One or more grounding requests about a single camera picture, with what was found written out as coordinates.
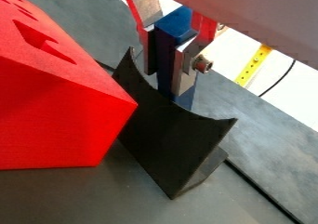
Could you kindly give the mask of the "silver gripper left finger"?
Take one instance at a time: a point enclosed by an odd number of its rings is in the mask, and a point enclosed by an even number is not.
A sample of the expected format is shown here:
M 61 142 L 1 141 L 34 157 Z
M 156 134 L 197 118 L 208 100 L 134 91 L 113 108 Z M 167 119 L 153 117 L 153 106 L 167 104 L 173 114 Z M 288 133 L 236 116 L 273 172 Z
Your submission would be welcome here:
M 144 51 L 144 73 L 156 72 L 153 23 L 163 18 L 159 0 L 125 0 L 136 24 L 138 41 Z

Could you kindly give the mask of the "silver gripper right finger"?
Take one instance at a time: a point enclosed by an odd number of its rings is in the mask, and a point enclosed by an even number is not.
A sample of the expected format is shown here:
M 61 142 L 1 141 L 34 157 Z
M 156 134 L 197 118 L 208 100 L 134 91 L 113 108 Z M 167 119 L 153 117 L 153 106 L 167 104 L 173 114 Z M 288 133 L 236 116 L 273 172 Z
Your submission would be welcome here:
M 217 23 L 193 11 L 189 28 L 196 32 L 175 50 L 173 72 L 171 80 L 171 93 L 180 96 L 193 86 L 196 72 L 205 73 L 211 64 L 207 59 L 199 61 L 203 49 L 213 41 Z

